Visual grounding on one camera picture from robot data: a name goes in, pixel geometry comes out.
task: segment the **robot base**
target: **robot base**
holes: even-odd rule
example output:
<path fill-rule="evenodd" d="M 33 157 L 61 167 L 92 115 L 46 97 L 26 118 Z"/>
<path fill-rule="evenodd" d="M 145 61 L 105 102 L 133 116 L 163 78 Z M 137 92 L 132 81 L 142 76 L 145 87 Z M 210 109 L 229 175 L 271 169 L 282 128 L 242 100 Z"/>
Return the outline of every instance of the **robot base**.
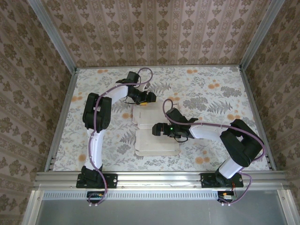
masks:
<path fill-rule="evenodd" d="M 216 174 L 212 173 L 201 173 L 201 186 L 202 188 L 232 188 L 235 184 L 236 188 L 243 188 L 243 179 L 239 173 L 233 175 L 230 179 L 226 179 L 225 184 L 221 184 L 216 179 Z"/>
<path fill-rule="evenodd" d="M 107 188 L 117 188 L 118 175 L 116 173 L 104 173 L 103 176 L 106 180 Z M 104 182 L 96 170 L 89 170 L 83 166 L 77 178 L 76 188 L 104 189 Z"/>

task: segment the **wall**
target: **wall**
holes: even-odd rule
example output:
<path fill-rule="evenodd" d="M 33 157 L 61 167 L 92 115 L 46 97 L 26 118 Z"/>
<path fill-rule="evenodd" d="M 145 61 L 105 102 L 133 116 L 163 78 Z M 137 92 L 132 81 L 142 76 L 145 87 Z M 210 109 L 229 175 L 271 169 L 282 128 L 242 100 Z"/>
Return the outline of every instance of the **wall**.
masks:
<path fill-rule="evenodd" d="M 286 0 L 246 70 L 273 157 L 300 209 L 300 1 Z"/>
<path fill-rule="evenodd" d="M 239 64 L 269 0 L 43 0 L 77 67 Z"/>
<path fill-rule="evenodd" d="M 32 8 L 0 1 L 0 224 L 22 221 L 70 73 Z"/>

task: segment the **gray floor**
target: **gray floor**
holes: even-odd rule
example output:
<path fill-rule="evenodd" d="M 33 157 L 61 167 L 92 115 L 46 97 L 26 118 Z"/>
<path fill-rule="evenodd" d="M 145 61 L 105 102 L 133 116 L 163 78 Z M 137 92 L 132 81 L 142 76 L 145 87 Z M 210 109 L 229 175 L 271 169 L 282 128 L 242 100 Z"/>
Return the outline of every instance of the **gray floor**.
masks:
<path fill-rule="evenodd" d="M 38 225 L 284 225 L 275 191 L 251 191 L 242 201 L 221 206 L 212 200 L 107 200 L 89 207 L 85 200 L 43 201 Z"/>

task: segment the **floral mat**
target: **floral mat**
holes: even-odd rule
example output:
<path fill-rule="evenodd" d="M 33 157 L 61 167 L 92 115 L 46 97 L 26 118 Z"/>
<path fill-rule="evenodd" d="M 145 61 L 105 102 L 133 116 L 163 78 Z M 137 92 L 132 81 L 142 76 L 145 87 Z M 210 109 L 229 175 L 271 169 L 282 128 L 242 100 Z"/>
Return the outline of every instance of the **floral mat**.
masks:
<path fill-rule="evenodd" d="M 150 91 L 158 100 L 179 101 L 187 119 L 229 124 L 244 120 L 256 133 L 256 125 L 238 67 L 151 67 Z M 80 69 L 53 170 L 79 171 L 87 154 L 88 138 L 82 122 L 89 93 L 103 93 L 129 71 L 138 68 Z M 140 73 L 142 81 L 149 73 Z M 214 171 L 229 154 L 221 142 L 189 139 L 176 156 L 140 157 L 135 154 L 132 105 L 122 101 L 112 106 L 111 123 L 104 137 L 104 171 Z M 247 170 L 268 170 L 266 158 Z"/>

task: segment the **aluminum frame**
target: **aluminum frame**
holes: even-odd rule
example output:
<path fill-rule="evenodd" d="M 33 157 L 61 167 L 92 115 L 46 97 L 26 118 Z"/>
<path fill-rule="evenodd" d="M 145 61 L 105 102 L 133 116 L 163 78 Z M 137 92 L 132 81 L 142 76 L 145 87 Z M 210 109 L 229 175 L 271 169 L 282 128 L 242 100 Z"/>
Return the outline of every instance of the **aluminum frame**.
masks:
<path fill-rule="evenodd" d="M 256 127 L 257 127 L 258 134 L 259 134 L 260 138 L 262 139 L 264 145 L 266 146 L 266 150 L 267 150 L 266 155 L 269 158 L 271 168 L 272 168 L 272 170 L 277 170 L 276 164 L 275 164 L 272 152 L 271 152 L 271 148 L 269 146 L 269 142 L 268 142 L 266 133 L 263 129 L 263 124 L 262 124 L 261 118 L 259 116 L 256 104 L 255 104 L 255 100 L 254 100 L 254 97 L 253 97 L 253 94 L 252 94 L 252 91 L 251 91 L 251 88 L 250 88 L 250 85 L 249 85 L 249 81 L 247 79 L 245 70 L 243 68 L 240 69 L 240 75 L 242 77 L 242 80 L 243 80 L 243 83 L 244 83 L 244 86 L 245 86 L 246 94 L 247 94 L 247 97 L 248 97 L 248 100 L 249 100 L 249 103 L 250 103 L 250 107 L 251 107 L 251 110 L 252 110 L 252 113 L 253 113 L 253 117 L 254 117 L 254 120 L 255 120 L 255 124 L 256 124 Z"/>
<path fill-rule="evenodd" d="M 241 62 L 242 68 L 246 69 L 250 64 L 253 56 L 255 55 L 258 47 L 262 43 L 264 37 L 266 36 L 270 26 L 272 25 L 274 19 L 276 18 L 281 6 L 285 0 L 274 0 L 271 1 L 266 14 L 264 15 L 261 23 L 259 24 Z"/>
<path fill-rule="evenodd" d="M 160 193 L 170 193 L 176 191 L 178 194 L 191 192 L 204 192 L 224 190 L 223 188 L 202 188 L 200 182 L 201 173 L 204 172 L 116 172 L 118 174 L 117 189 L 109 191 L 117 193 L 132 193 L 133 191 L 150 191 Z M 288 225 L 299 224 L 299 215 L 296 205 L 287 190 L 288 183 L 283 171 L 248 171 L 247 174 L 252 176 L 252 185 L 249 191 L 256 190 L 277 190 L 282 205 L 285 218 Z M 34 225 L 36 223 L 40 210 L 41 201 L 44 193 L 48 190 L 62 193 L 76 193 L 80 191 L 100 191 L 100 189 L 77 189 L 76 181 L 79 172 L 38 172 L 34 190 L 31 192 L 28 207 L 24 214 L 24 225 Z M 249 184 L 249 178 L 242 176 L 244 185 Z"/>
<path fill-rule="evenodd" d="M 38 172 L 33 190 L 88 190 L 99 191 L 100 189 L 84 188 L 77 189 L 77 176 L 80 172 Z M 118 175 L 118 184 L 113 190 L 128 191 L 189 191 L 189 190 L 227 190 L 226 188 L 202 188 L 200 181 L 203 172 L 104 172 L 116 173 Z M 252 177 L 250 190 L 282 190 L 288 189 L 288 183 L 283 171 L 247 171 Z M 244 181 L 244 190 L 249 184 L 249 177 L 242 176 Z"/>
<path fill-rule="evenodd" d="M 238 64 L 228 64 L 228 65 L 220 65 L 220 64 L 216 64 L 216 65 L 157 65 L 157 66 L 153 66 L 153 65 L 149 65 L 149 66 L 122 66 L 122 67 L 78 67 L 77 69 L 113 69 L 113 68 L 118 68 L 118 69 L 123 69 L 123 68 L 142 68 L 142 67 L 151 67 L 151 68 L 169 68 L 169 67 L 173 67 L 173 68 L 178 68 L 178 67 L 183 67 L 183 68 L 187 68 L 187 67 L 238 67 Z"/>
<path fill-rule="evenodd" d="M 280 203 L 288 225 L 300 224 L 300 217 L 290 190 L 278 190 Z"/>
<path fill-rule="evenodd" d="M 74 70 L 76 70 L 76 64 L 73 61 L 71 55 L 69 54 L 63 40 L 61 39 L 59 32 L 56 30 L 55 26 L 53 25 L 50 16 L 48 15 L 46 9 L 44 8 L 43 1 L 28 0 L 28 2 L 32 7 L 33 11 L 36 13 L 38 19 L 42 23 L 44 29 L 49 35 L 49 38 L 51 39 L 58 53 L 60 54 L 62 60 L 66 64 L 67 68 L 71 73 L 73 73 Z"/>
<path fill-rule="evenodd" d="M 45 165 L 45 169 L 44 169 L 45 172 L 49 171 L 50 165 L 52 163 L 52 159 L 53 159 L 53 157 L 55 157 L 54 155 L 56 155 L 58 148 L 60 146 L 60 140 L 62 137 L 62 133 L 64 131 L 64 126 L 66 124 L 66 119 L 67 119 L 69 107 L 71 104 L 71 100 L 73 97 L 73 93 L 75 90 L 77 78 L 78 78 L 78 71 L 76 70 L 73 72 L 73 74 L 71 76 L 70 84 L 69 84 L 69 87 L 68 87 L 67 93 L 66 93 L 66 98 L 65 98 L 64 104 L 62 105 L 60 118 L 57 123 L 57 127 L 56 127 L 54 137 L 53 137 L 53 140 L 51 143 L 49 155 L 48 155 L 48 158 L 46 161 L 46 165 Z"/>

